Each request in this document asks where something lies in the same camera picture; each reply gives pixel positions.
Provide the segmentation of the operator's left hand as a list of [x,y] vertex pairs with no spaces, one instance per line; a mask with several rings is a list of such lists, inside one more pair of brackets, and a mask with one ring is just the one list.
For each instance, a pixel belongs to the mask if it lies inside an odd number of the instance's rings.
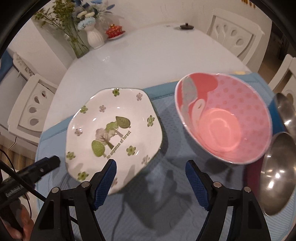
[[1,240],[30,240],[34,222],[20,200],[1,209]]

